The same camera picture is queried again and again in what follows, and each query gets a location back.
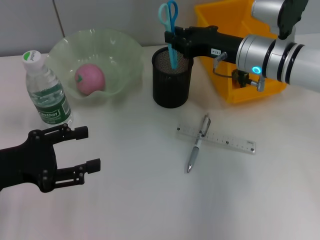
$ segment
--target transparent ruler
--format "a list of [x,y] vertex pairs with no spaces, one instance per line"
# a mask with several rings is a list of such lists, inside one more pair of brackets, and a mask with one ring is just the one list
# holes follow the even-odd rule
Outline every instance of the transparent ruler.
[[[179,124],[177,132],[179,134],[197,138],[199,129]],[[256,143],[254,141],[238,138],[235,136],[229,136],[217,132],[208,131],[206,135],[202,138],[202,140],[224,146],[225,148],[231,150],[244,152],[247,154],[256,153]]]

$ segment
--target pink fruit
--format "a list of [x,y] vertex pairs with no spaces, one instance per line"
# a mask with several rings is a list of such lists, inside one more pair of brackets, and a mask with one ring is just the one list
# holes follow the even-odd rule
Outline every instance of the pink fruit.
[[105,89],[105,76],[101,69],[94,64],[82,65],[75,72],[76,87],[85,95]]

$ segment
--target pen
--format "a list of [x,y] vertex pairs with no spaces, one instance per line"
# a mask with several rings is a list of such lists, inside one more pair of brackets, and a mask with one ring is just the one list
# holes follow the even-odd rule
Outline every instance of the pen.
[[188,163],[188,167],[186,169],[187,173],[190,173],[191,169],[194,167],[199,150],[200,150],[200,145],[202,142],[202,139],[206,136],[209,126],[211,124],[211,120],[209,117],[209,114],[204,116],[204,120],[203,120],[203,124],[202,127],[197,135],[197,138],[195,140],[195,144],[193,146],[190,158],[189,158],[189,163]]

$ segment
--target plastic bottle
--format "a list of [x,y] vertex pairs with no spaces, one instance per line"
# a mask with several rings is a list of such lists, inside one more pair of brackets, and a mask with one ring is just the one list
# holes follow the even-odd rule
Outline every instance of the plastic bottle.
[[62,84],[55,73],[44,65],[38,51],[27,51],[22,56],[26,70],[26,89],[45,125],[50,128],[71,124],[72,112]]

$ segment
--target white bottle cap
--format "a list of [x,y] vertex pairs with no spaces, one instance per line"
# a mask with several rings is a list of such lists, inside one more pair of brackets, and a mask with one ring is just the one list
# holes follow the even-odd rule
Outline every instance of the white bottle cap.
[[41,53],[35,50],[27,51],[23,54],[22,62],[27,73],[39,72],[44,65],[44,61],[41,59]]

